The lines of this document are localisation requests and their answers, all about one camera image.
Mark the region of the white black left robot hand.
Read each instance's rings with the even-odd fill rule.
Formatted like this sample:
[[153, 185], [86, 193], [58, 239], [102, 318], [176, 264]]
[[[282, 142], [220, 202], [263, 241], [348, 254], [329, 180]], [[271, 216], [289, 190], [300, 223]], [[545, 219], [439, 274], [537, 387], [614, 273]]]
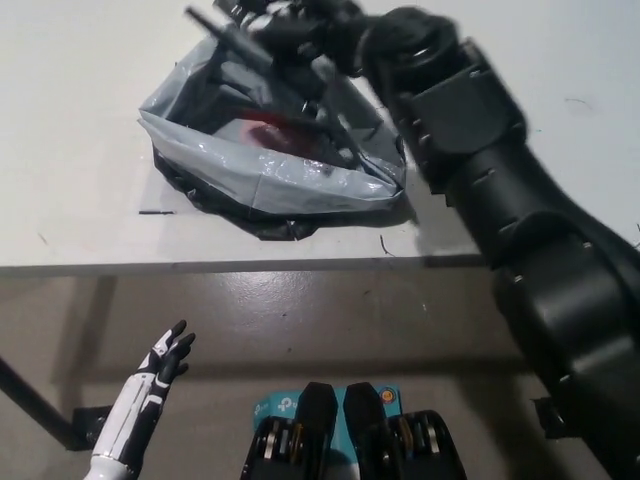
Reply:
[[174, 380], [196, 339], [179, 321], [152, 346], [120, 391], [91, 454], [88, 479], [136, 479]]

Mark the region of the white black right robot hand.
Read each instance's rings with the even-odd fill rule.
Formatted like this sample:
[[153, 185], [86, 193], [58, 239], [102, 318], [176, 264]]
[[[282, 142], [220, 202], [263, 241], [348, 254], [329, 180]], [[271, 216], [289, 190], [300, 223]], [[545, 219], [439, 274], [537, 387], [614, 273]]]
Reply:
[[348, 77], [361, 75], [361, 43], [371, 18], [352, 1], [216, 1], [231, 23], [223, 26], [193, 6], [185, 14], [237, 54], [250, 69], [277, 78], [303, 100], [294, 123], [323, 133], [339, 167], [355, 169], [359, 148], [324, 97], [329, 82], [312, 63], [324, 56]]

